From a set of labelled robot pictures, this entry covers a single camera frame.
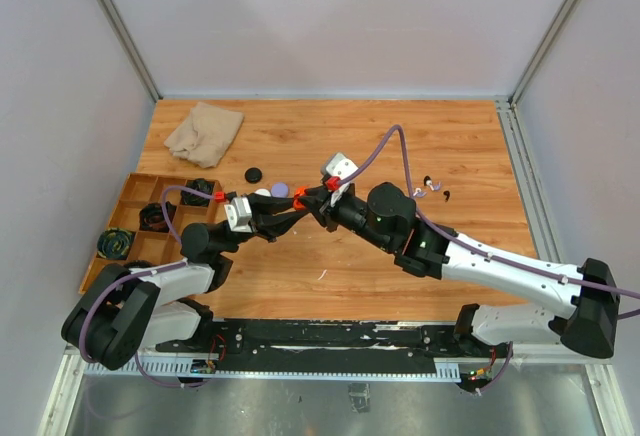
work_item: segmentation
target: red clamp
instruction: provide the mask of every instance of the red clamp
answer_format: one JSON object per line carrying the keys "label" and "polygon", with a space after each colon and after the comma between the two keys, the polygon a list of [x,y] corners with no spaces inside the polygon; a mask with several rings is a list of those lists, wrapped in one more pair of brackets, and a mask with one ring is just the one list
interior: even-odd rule
{"label": "red clamp", "polygon": [[338,176],[331,176],[324,183],[329,191],[335,191],[340,187],[340,178]]}
{"label": "red clamp", "polygon": [[306,194],[308,186],[301,186],[296,189],[296,192],[293,194],[293,209],[296,211],[302,211],[303,209],[307,209],[307,207],[300,202],[300,196],[304,196]]}
{"label": "red clamp", "polygon": [[216,191],[213,193],[213,200],[216,203],[226,203],[227,197],[224,195],[224,191]]}

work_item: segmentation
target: black cable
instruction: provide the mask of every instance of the black cable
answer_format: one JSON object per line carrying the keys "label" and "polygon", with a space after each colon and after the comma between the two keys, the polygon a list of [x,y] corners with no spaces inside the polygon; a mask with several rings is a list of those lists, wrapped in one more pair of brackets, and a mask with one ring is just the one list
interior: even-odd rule
{"label": "black cable", "polygon": [[98,238],[98,255],[104,259],[127,259],[135,233],[122,228],[108,228]]}
{"label": "black cable", "polygon": [[[173,216],[176,214],[176,209],[176,206],[167,203],[167,213],[171,221],[173,221]],[[149,203],[140,210],[140,231],[169,232],[169,226],[162,214],[160,203]]]}
{"label": "black cable", "polygon": [[[187,188],[195,189],[196,191],[200,191],[201,193],[213,194],[213,183],[210,183],[206,179],[202,178],[189,181],[187,183]],[[189,206],[209,205],[209,200],[203,198],[202,196],[196,196],[195,194],[191,194],[186,191],[181,191],[180,195],[182,196],[182,204],[187,204]]]}

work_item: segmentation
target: purple disc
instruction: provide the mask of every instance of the purple disc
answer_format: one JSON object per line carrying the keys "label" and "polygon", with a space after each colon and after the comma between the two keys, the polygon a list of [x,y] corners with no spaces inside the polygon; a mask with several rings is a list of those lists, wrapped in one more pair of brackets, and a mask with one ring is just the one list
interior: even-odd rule
{"label": "purple disc", "polygon": [[289,186],[284,183],[276,183],[271,187],[271,196],[274,198],[286,198],[289,196]]}

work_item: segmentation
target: small black object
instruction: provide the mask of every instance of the small black object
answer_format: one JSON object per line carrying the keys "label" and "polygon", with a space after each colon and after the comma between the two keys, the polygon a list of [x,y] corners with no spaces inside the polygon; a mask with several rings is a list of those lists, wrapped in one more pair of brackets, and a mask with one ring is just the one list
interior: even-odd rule
{"label": "small black object", "polygon": [[[213,184],[203,178],[189,181],[187,183],[187,188],[195,189],[196,191],[200,191],[205,194],[213,194]],[[209,206],[209,200],[202,196],[197,196],[184,190],[182,190],[180,195],[182,196],[182,204],[186,204],[188,206]]]}
{"label": "small black object", "polygon": [[104,259],[127,259],[134,233],[122,228],[109,228],[98,238],[98,256]]}
{"label": "small black object", "polygon": [[247,182],[251,184],[255,184],[262,179],[262,171],[260,171],[258,168],[249,168],[244,173],[244,179],[246,179]]}
{"label": "small black object", "polygon": [[[176,206],[167,203],[167,213],[169,219],[173,221],[176,214]],[[162,206],[160,203],[149,203],[140,210],[140,231],[155,231],[157,233],[168,233],[169,226],[162,214]]]}
{"label": "small black object", "polygon": [[125,268],[152,268],[153,264],[147,261],[146,259],[136,259],[135,261],[131,261],[123,265]]}

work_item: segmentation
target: metal floor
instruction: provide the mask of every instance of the metal floor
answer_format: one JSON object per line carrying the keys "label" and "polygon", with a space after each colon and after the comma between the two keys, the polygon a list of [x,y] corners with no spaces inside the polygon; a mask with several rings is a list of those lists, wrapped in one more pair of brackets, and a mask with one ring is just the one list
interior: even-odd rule
{"label": "metal floor", "polygon": [[216,379],[177,390],[137,376],[85,376],[67,436],[604,434],[579,365],[512,366],[482,397],[451,383],[374,382],[360,413],[349,384]]}

